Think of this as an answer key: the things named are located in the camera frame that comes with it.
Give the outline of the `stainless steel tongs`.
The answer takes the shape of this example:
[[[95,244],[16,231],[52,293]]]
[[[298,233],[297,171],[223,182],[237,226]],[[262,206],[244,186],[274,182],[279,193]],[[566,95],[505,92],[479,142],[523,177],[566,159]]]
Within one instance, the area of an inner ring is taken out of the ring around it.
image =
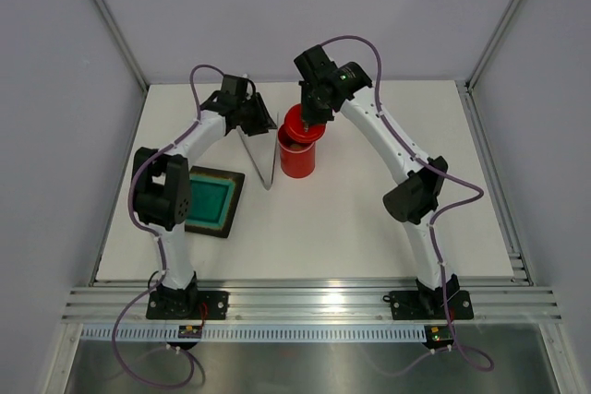
[[[278,129],[254,137],[246,136],[240,126],[236,129],[262,187],[270,191],[274,181],[277,159]]]

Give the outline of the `red lid with metal handle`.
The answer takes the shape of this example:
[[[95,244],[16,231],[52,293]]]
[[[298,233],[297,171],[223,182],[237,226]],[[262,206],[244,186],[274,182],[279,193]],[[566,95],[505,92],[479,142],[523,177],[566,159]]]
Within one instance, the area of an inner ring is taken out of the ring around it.
[[[326,131],[325,124],[308,125],[302,117],[302,106],[298,103],[285,114],[283,125],[285,132],[294,141],[311,144],[321,139]]]

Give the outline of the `red cylindrical canister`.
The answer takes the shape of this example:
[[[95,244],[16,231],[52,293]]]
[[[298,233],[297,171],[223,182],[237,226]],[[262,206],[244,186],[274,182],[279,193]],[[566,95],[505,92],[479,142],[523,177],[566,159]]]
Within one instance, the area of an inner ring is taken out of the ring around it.
[[[280,151],[280,165],[282,171],[289,177],[302,179],[310,176],[316,166],[316,143],[304,144],[292,140],[285,132],[282,125],[277,133],[277,140]],[[299,144],[306,149],[293,152],[288,149],[291,144]]]

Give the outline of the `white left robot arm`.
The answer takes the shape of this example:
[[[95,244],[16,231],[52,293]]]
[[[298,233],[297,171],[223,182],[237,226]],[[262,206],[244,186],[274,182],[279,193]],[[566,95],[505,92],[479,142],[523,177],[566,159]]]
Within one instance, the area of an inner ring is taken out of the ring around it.
[[[224,74],[221,87],[196,103],[196,116],[176,139],[161,149],[142,147],[134,155],[127,210],[132,223],[152,236],[160,259],[158,280],[149,288],[151,318],[188,318],[202,307],[185,234],[190,169],[237,128],[252,137],[277,126],[251,79]]]

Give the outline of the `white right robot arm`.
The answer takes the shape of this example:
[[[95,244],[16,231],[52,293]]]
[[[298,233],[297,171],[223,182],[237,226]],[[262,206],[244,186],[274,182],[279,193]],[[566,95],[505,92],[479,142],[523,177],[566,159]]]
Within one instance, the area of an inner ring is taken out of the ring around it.
[[[395,182],[382,202],[405,229],[416,262],[416,297],[428,316],[441,316],[452,305],[459,282],[431,243],[431,217],[448,171],[443,157],[432,158],[393,119],[380,99],[380,80],[371,79],[356,62],[336,65],[321,45],[294,60],[301,76],[300,103],[285,117],[290,138],[319,140],[336,114],[350,121],[379,154]]]

